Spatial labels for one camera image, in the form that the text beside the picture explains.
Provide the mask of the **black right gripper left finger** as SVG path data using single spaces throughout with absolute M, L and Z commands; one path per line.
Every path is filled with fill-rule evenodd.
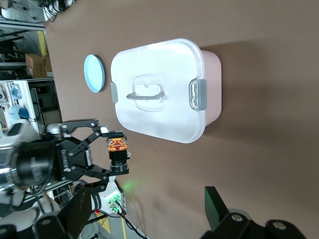
M 39 214 L 35 208 L 0 220 L 2 239 L 76 239 L 92 213 L 91 193 L 79 189 L 59 211 Z

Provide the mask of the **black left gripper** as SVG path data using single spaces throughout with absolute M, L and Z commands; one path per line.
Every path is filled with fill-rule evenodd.
M 72 138 L 77 128 L 91 128 L 93 133 L 83 141 Z M 109 152 L 127 152 L 127 138 L 122 131 L 111 131 L 108 126 L 99 125 L 97 119 L 69 120 L 62 123 L 60 130 L 63 138 L 55 141 L 55 174 L 61 180 L 78 181 L 82 176 L 99 179 L 106 183 L 109 177 L 126 175 L 128 165 L 104 169 L 91 165 L 91 149 L 89 145 L 99 137 L 107 139 Z

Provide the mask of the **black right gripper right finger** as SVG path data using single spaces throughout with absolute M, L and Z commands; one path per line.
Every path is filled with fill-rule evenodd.
M 210 230 L 204 239 L 304 239 L 293 224 L 269 220 L 265 226 L 255 223 L 241 213 L 231 213 L 214 186 L 205 187 L 205 214 Z

